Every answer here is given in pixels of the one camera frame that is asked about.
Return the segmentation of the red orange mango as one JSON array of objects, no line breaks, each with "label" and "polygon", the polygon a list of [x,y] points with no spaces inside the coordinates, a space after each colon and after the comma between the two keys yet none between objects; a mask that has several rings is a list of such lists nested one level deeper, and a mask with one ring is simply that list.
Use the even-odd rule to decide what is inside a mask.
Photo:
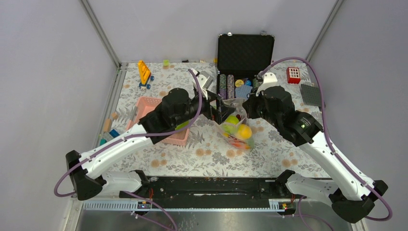
[{"label": "red orange mango", "polygon": [[237,149],[242,149],[242,150],[250,150],[251,149],[251,146],[247,142],[236,139],[235,137],[229,137],[229,138],[227,138],[227,141],[231,146],[233,146],[233,147],[235,147]]}]

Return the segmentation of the green pear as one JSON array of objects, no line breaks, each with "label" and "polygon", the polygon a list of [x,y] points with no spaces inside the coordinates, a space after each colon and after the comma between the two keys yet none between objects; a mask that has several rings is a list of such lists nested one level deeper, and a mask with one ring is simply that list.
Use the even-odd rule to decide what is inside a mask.
[{"label": "green pear", "polygon": [[235,115],[229,115],[221,127],[225,133],[233,135],[237,132],[239,122],[240,120]]}]

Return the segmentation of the green star fruit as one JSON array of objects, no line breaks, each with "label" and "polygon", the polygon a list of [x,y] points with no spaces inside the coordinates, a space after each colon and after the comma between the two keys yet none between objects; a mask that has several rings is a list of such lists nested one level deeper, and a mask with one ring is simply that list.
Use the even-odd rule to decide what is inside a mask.
[{"label": "green star fruit", "polygon": [[175,130],[180,130],[180,129],[186,127],[188,124],[189,124],[189,121],[185,121],[182,124],[177,125]]}]

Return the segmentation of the orange fruit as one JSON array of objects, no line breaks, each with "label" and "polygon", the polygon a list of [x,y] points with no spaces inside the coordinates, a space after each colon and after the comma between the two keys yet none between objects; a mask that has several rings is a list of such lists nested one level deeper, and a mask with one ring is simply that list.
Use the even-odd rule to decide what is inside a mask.
[{"label": "orange fruit", "polygon": [[252,130],[246,124],[240,124],[237,129],[236,137],[240,140],[247,140],[252,137]]}]

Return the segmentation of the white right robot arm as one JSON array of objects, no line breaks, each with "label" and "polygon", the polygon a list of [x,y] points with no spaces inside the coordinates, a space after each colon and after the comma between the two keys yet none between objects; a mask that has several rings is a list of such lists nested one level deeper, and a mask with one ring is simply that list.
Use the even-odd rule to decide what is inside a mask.
[{"label": "white right robot arm", "polygon": [[252,90],[243,107],[250,119],[262,118],[294,146],[311,156],[332,182],[306,178],[292,170],[281,173],[276,192],[282,198],[306,196],[328,206],[343,220],[357,223],[367,218],[388,190],[383,180],[373,180],[337,149],[323,126],[309,113],[295,109],[292,96],[281,86]]}]

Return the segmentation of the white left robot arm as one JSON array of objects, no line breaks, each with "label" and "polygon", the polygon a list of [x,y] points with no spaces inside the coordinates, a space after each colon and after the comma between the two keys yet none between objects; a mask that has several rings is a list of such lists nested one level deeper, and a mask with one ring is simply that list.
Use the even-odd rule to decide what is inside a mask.
[{"label": "white left robot arm", "polygon": [[123,134],[93,150],[79,153],[75,150],[65,155],[68,176],[78,200],[85,201],[101,192],[132,192],[143,198],[149,193],[149,185],[142,180],[142,172],[109,172],[108,169],[135,151],[153,146],[177,132],[177,126],[192,122],[199,115],[221,124],[235,108],[226,105],[212,92],[207,96],[191,99],[185,89],[172,89],[154,110],[141,117]]}]

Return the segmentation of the clear zip top bag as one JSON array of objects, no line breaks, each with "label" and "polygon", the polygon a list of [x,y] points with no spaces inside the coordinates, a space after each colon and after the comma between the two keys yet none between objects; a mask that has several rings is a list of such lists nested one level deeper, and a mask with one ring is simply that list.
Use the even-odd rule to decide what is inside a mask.
[{"label": "clear zip top bag", "polygon": [[253,150],[255,147],[253,132],[248,124],[246,110],[242,106],[245,99],[235,98],[223,100],[222,102],[225,106],[232,107],[234,111],[229,113],[220,125],[216,124],[219,133],[233,147],[243,150]]}]

